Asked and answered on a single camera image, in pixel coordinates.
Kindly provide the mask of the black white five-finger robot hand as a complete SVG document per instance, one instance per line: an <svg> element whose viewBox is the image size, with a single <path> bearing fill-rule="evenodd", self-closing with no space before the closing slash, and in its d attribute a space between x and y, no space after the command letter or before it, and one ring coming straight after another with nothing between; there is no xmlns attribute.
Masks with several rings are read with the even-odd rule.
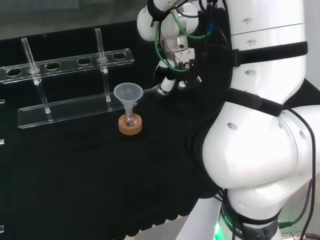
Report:
<svg viewBox="0 0 320 240"><path fill-rule="evenodd" d="M154 71L154 80L159 84L156 93L167 96L175 90L187 91L202 83L196 64L195 50L166 52Z"/></svg>

